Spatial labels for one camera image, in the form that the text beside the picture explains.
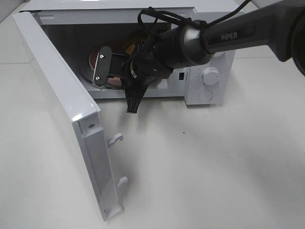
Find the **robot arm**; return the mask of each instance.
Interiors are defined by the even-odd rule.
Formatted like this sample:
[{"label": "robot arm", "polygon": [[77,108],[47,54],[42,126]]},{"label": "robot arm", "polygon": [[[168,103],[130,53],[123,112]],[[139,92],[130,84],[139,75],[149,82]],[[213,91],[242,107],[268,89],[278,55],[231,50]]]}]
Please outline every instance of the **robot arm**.
[{"label": "robot arm", "polygon": [[[143,10],[138,17],[142,25],[141,14],[175,23],[178,27],[158,33],[145,26],[150,35],[148,40],[137,43],[131,57],[116,58],[120,59],[119,64],[112,61],[111,65],[121,66],[120,73],[116,75],[121,78],[125,90],[127,112],[137,113],[140,101],[154,79],[168,78],[173,69],[207,64],[216,52],[268,45],[282,62],[293,57],[296,66],[305,75],[304,0],[284,0],[210,24],[150,8]],[[102,77],[109,75],[111,72],[106,71]]]}]

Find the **white table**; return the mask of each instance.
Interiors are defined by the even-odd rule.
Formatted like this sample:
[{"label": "white table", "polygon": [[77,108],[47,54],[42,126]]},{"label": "white table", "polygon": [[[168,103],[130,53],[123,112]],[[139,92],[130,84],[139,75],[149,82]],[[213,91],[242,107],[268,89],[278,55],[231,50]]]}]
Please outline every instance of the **white table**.
[{"label": "white table", "polygon": [[238,51],[221,106],[144,99],[131,115],[124,100],[98,101],[108,137],[125,136],[114,176],[129,178],[124,212],[104,223],[11,18],[0,34],[1,229],[304,227],[305,79],[292,61]]}]

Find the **piper logo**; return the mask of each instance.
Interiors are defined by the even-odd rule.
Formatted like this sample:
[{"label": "piper logo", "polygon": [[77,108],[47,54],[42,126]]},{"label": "piper logo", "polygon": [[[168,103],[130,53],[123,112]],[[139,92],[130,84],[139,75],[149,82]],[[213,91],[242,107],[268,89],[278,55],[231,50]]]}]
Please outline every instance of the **piper logo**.
[{"label": "piper logo", "polygon": [[232,33],[228,33],[226,35],[222,35],[221,36],[221,41],[224,42],[224,41],[229,41],[229,40],[233,40],[233,39],[237,39],[238,38],[238,35],[236,32],[232,32]]}]

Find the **table surface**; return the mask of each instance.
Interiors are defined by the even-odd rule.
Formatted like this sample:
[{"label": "table surface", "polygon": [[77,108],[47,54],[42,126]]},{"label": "table surface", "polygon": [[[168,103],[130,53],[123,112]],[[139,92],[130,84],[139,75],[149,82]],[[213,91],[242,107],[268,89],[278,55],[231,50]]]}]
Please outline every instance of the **table surface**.
[{"label": "table surface", "polygon": [[123,213],[103,222],[53,125],[11,17],[0,24],[1,229],[294,229],[305,225],[305,79],[237,52],[220,106],[98,100]]}]

